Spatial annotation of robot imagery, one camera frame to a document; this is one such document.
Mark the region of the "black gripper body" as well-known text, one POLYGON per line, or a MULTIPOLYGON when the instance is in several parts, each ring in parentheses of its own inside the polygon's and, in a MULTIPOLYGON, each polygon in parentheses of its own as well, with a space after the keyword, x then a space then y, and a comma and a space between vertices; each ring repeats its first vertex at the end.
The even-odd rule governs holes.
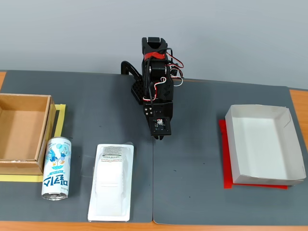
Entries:
POLYGON ((172 101, 154 101, 153 107, 156 117, 173 117, 173 102, 172 101))

